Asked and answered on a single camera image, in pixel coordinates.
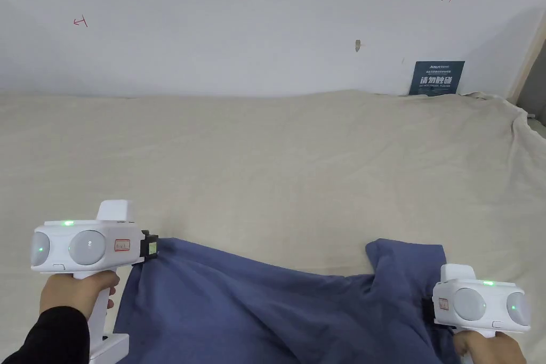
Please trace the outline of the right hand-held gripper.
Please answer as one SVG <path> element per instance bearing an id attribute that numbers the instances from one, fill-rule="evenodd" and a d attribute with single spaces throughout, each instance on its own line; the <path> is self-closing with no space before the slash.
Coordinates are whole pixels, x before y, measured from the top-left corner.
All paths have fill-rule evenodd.
<path id="1" fill-rule="evenodd" d="M 442 265 L 431 302 L 434 324 L 455 334 L 474 331 L 494 339 L 498 333 L 523 334 L 531 328 L 525 291 L 512 282 L 477 279 L 469 265 Z"/>

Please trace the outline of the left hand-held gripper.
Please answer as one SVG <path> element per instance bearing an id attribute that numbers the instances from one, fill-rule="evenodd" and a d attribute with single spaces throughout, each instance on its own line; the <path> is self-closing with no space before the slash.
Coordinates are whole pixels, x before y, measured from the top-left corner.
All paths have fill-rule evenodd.
<path id="1" fill-rule="evenodd" d="M 157 257 L 158 235 L 133 221 L 129 200 L 105 200 L 93 220 L 46 221 L 34 230 L 31 269 L 84 279 Z M 106 334 L 108 290 L 99 293 L 88 320 L 90 363 L 117 363 L 129 353 L 128 334 Z"/>

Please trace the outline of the person's right hand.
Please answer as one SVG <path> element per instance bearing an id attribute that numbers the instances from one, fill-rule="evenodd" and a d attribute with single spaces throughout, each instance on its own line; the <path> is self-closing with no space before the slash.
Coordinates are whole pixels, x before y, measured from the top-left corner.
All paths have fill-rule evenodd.
<path id="1" fill-rule="evenodd" d="M 476 364 L 527 362 L 518 342 L 499 331 L 491 338 L 476 331 L 462 331 L 454 335 L 453 341 L 457 354 L 469 355 Z"/>

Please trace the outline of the person's left hand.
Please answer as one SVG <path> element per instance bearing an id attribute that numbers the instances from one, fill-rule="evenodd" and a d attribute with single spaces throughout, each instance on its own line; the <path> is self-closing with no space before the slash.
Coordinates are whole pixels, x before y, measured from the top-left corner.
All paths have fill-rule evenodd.
<path id="1" fill-rule="evenodd" d="M 54 274 L 42 289 L 39 313 L 52 308 L 72 308 L 89 319 L 100 293 L 105 290 L 108 296 L 115 294 L 119 281 L 119 276 L 109 270 L 84 279 L 76 279 L 71 274 Z"/>

